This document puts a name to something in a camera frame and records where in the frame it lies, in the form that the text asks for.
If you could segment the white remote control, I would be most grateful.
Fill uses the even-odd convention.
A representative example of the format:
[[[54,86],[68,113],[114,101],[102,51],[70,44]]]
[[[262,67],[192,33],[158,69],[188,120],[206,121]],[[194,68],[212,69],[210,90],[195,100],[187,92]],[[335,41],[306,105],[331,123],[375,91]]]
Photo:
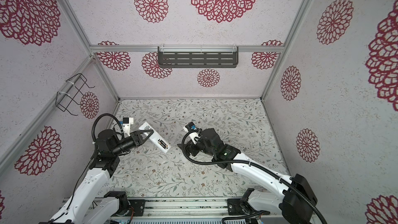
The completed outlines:
[[[170,148],[171,145],[170,143],[164,139],[148,122],[144,122],[140,127],[140,130],[148,130],[148,129],[152,129],[154,131],[153,135],[149,138],[149,140],[163,153],[167,153]],[[168,149],[164,149],[162,148],[162,146],[158,143],[158,140],[163,140],[165,143],[168,144],[169,148]]]

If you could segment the black AAA battery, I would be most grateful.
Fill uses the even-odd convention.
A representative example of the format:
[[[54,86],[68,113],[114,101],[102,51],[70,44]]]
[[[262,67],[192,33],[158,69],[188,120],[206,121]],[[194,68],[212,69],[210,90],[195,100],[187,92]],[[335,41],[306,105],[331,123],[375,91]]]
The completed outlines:
[[[165,143],[163,140],[158,140],[158,143],[162,146],[164,149],[168,149],[169,146],[167,143]]]

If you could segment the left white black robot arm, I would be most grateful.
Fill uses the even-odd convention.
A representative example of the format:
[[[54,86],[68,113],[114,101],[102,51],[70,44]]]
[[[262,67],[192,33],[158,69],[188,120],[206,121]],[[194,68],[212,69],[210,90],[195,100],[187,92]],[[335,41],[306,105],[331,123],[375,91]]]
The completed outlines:
[[[80,185],[76,185],[69,200],[47,221],[48,224],[103,224],[111,216],[124,215],[130,203],[124,191],[110,191],[99,205],[87,213],[101,188],[116,171],[120,156],[139,147],[153,136],[154,131],[138,130],[129,137],[118,140],[117,134],[107,129],[95,140],[96,155],[88,164],[88,170]]]

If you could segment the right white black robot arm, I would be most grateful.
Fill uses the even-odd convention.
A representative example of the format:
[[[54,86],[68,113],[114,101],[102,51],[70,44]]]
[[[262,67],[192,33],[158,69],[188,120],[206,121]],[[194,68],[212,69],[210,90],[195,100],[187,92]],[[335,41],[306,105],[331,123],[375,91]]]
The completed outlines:
[[[305,177],[279,173],[255,162],[238,148],[225,144],[215,129],[202,130],[191,122],[184,127],[184,131],[178,147],[188,161],[202,166],[216,165],[243,175],[266,189],[266,192],[247,189],[244,196],[232,204],[233,212],[224,217],[222,223],[260,218],[271,213],[281,214],[290,224],[309,224],[313,215],[321,223],[326,223]]]

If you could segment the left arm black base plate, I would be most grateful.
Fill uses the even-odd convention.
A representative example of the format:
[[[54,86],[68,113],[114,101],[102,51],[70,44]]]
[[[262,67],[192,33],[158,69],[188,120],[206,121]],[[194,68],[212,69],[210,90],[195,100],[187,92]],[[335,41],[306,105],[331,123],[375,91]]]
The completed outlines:
[[[146,200],[129,199],[128,202],[129,206],[127,212],[125,212],[122,216],[142,217],[144,215]]]

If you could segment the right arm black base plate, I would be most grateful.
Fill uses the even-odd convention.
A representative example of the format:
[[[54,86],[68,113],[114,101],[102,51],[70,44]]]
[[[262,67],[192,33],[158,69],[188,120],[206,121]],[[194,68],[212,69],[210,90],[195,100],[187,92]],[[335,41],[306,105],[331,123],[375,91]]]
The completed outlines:
[[[227,208],[230,216],[244,216],[256,212],[253,207],[241,199],[227,199]]]

